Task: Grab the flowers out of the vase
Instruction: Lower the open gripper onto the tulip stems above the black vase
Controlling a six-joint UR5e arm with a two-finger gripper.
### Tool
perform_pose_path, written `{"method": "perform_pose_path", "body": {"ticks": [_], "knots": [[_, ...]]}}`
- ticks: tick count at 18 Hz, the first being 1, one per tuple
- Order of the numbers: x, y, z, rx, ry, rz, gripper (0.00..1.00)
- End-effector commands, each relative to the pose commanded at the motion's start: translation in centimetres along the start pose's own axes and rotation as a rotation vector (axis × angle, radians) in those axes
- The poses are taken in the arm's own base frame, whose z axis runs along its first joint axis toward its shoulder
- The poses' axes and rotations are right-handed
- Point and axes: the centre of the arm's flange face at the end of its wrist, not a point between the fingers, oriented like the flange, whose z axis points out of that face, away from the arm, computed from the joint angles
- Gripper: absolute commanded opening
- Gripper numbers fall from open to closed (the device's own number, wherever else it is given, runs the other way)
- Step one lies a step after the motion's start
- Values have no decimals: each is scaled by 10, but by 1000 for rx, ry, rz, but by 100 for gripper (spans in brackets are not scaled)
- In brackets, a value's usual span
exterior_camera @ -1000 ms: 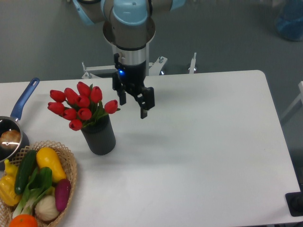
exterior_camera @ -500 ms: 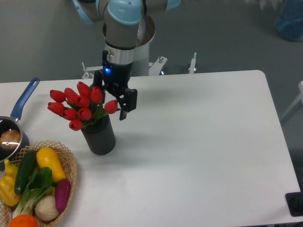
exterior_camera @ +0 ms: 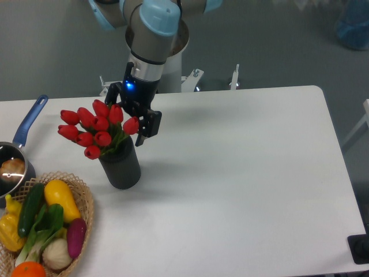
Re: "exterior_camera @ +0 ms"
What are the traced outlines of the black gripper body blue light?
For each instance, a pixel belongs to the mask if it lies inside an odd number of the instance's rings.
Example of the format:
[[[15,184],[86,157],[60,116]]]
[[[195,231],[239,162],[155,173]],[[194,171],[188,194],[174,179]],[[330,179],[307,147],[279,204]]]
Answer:
[[[122,81],[121,107],[132,117],[145,117],[157,92],[159,80],[147,81],[134,77],[134,63],[128,62]]]

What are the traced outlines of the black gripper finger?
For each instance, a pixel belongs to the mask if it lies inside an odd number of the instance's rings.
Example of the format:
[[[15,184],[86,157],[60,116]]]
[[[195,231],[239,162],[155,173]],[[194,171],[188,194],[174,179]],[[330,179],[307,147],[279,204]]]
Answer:
[[[144,115],[138,117],[139,128],[135,146],[143,145],[144,141],[158,134],[161,123],[161,111],[148,110]]]
[[[118,101],[118,99],[122,99],[122,83],[115,82],[110,84],[108,87],[108,91],[105,97],[105,104],[106,105],[113,105],[117,104],[119,107],[122,107],[122,101]]]

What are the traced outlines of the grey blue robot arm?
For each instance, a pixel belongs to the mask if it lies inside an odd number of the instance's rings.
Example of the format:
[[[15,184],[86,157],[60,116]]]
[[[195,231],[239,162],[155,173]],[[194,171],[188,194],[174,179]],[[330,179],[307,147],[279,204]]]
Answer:
[[[162,113],[151,108],[167,59],[185,29],[182,18],[218,9],[222,1],[89,1],[107,30],[126,26],[130,55],[122,81],[111,83],[105,102],[139,119],[136,146],[157,135]]]

